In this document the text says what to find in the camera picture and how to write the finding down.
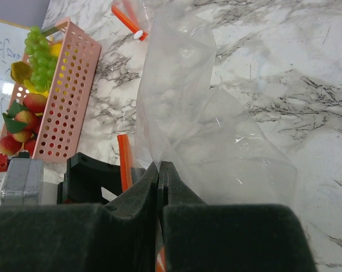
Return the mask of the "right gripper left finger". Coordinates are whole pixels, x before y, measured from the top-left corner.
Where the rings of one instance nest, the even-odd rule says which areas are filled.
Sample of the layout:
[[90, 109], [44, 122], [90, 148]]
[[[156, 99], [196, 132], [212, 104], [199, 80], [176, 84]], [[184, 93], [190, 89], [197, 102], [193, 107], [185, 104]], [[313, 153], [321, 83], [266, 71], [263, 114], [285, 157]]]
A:
[[0, 206], [0, 271], [154, 271], [158, 177], [107, 205]]

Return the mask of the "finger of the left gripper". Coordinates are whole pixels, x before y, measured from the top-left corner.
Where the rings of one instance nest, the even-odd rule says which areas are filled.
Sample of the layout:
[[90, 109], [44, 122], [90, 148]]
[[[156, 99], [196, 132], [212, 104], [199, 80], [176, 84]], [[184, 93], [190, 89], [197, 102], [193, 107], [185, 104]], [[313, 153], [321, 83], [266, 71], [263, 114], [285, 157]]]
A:
[[67, 160], [64, 180], [57, 185], [57, 203], [107, 204], [109, 200], [103, 197], [103, 188], [119, 196], [129, 187], [121, 180], [123, 169], [81, 152], [75, 154]]

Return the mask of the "yellow fake banana bunch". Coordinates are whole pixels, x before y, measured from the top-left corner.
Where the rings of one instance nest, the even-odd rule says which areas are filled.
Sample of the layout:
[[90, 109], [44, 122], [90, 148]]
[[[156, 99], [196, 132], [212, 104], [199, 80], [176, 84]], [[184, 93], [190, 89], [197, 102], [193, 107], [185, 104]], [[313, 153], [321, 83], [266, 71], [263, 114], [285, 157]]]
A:
[[45, 40], [26, 45], [31, 74], [23, 84], [30, 93], [48, 97], [60, 49], [61, 44], [49, 45]]

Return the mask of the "red fake berry bunch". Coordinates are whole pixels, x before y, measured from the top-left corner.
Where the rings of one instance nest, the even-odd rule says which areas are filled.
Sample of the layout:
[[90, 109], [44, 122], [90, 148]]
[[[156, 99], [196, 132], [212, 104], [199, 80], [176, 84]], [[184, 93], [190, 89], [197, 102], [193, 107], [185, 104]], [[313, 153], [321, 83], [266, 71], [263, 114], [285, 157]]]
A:
[[0, 153], [14, 156], [21, 151], [33, 155], [47, 97], [28, 93], [22, 101], [14, 100], [2, 114], [6, 135], [0, 139]]

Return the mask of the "zip bag with yellow fruit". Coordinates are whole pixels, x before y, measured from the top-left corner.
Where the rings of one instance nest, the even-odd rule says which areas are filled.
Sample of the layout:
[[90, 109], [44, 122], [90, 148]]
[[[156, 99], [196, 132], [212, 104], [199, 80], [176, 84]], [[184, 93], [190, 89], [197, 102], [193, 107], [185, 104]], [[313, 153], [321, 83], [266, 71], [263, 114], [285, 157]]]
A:
[[150, 31], [153, 8], [152, 1], [114, 0], [111, 11], [133, 34], [133, 38], [144, 41]]

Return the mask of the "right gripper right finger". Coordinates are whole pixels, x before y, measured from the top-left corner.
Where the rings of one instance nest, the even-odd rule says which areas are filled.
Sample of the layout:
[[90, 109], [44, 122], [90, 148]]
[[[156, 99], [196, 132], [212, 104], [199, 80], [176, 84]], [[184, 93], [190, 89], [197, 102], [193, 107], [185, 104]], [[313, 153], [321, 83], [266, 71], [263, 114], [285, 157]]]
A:
[[162, 235], [167, 271], [315, 271], [302, 226], [288, 207], [208, 205], [160, 167]]

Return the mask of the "zip bag with berries grapes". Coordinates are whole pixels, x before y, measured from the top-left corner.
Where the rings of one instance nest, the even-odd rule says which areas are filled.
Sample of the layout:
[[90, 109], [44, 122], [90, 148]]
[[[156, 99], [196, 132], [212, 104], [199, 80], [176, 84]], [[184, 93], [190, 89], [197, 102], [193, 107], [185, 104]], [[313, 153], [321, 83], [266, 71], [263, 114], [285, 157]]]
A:
[[[143, 74], [136, 102], [135, 160], [175, 166], [208, 205], [290, 207], [296, 168], [243, 105], [211, 87], [216, 44], [208, 23], [167, 1], [152, 1]], [[163, 197], [159, 190], [159, 219]], [[161, 259], [165, 265], [162, 235]]]

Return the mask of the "yellow fake mango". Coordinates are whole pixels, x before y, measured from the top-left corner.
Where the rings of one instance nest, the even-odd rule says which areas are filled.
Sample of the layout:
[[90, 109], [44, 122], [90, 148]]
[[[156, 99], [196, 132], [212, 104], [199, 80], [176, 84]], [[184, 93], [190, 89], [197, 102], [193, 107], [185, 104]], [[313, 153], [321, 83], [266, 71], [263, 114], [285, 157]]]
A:
[[23, 61], [11, 64], [11, 78], [18, 84], [23, 84], [25, 80], [29, 80], [32, 75], [31, 67]]

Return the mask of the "pink plastic basket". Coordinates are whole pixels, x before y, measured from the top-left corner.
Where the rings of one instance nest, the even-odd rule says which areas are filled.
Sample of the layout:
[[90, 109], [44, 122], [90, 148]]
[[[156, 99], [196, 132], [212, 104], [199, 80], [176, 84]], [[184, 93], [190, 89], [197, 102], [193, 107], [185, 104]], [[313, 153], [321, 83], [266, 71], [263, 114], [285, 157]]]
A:
[[[31, 157], [64, 163], [77, 151], [101, 46], [69, 18], [57, 22], [55, 30], [65, 36], [55, 42], [48, 40], [50, 45], [61, 44], [61, 49]], [[9, 107], [28, 93], [24, 84], [15, 82]], [[5, 135], [4, 123], [0, 139]]]

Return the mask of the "green fake grape bunch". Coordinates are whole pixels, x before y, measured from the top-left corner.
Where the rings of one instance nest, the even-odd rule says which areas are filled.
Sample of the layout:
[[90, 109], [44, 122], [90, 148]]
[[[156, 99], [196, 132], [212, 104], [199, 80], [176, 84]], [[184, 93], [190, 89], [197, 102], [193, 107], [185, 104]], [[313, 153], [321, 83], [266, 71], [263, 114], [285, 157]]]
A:
[[32, 26], [25, 39], [25, 53], [32, 69], [31, 83], [35, 91], [48, 92], [55, 74], [58, 57], [51, 54], [50, 43], [38, 26]]

